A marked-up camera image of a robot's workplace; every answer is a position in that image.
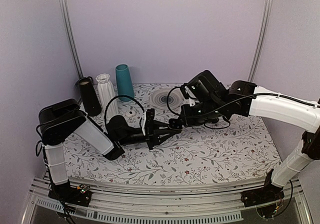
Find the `black earbud charging case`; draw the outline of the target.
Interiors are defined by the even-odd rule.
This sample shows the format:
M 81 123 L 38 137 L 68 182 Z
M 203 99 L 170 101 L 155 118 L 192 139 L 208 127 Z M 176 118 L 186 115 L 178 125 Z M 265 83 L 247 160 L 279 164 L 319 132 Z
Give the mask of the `black earbud charging case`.
M 168 124 L 171 130 L 181 131 L 183 129 L 183 123 L 179 118 L 170 118 Z

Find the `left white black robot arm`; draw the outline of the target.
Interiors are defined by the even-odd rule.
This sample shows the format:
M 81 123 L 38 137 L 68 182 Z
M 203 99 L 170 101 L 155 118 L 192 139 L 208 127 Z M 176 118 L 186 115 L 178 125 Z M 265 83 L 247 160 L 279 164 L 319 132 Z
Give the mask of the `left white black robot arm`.
M 124 154 L 126 145 L 146 143 L 148 149 L 153 150 L 183 128 L 174 118 L 167 123 L 155 120 L 152 108 L 144 111 L 140 127 L 131 127 L 123 116 L 115 115 L 102 129 L 80 109 L 75 99 L 43 108 L 38 120 L 36 131 L 44 148 L 44 162 L 54 191 L 63 201 L 70 201 L 75 195 L 69 186 L 64 157 L 64 142 L 72 134 L 93 146 L 107 160 L 114 161 Z

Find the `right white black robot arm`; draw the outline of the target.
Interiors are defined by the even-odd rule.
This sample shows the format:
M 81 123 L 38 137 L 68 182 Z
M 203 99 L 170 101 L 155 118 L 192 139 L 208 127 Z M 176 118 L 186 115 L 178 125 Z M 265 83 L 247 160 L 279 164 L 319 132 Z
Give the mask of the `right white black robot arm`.
M 262 202 L 269 202 L 291 178 L 320 158 L 320 104 L 268 90 L 253 82 L 238 80 L 230 88 L 204 70 L 179 87 L 183 97 L 195 104 L 184 104 L 178 120 L 185 127 L 200 126 L 232 115 L 263 117 L 304 130 L 294 151 L 271 171 L 259 190 Z

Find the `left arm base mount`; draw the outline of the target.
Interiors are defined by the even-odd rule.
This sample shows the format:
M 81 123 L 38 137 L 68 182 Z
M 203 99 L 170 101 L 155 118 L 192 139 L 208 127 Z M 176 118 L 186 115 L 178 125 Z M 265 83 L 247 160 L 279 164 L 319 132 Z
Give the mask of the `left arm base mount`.
M 60 185 L 53 184 L 50 187 L 48 197 L 61 201 L 62 203 L 88 207 L 91 202 L 92 194 L 93 193 L 85 185 L 71 187 L 70 183 L 67 182 Z

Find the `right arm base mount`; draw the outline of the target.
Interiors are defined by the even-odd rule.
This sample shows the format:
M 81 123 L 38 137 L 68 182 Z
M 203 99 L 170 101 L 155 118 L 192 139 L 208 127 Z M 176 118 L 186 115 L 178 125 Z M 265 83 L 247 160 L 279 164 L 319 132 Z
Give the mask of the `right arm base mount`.
M 276 187 L 267 189 L 264 187 L 243 191 L 240 200 L 245 207 L 257 207 L 258 215 L 264 219 L 274 218 L 284 202 L 284 192 Z

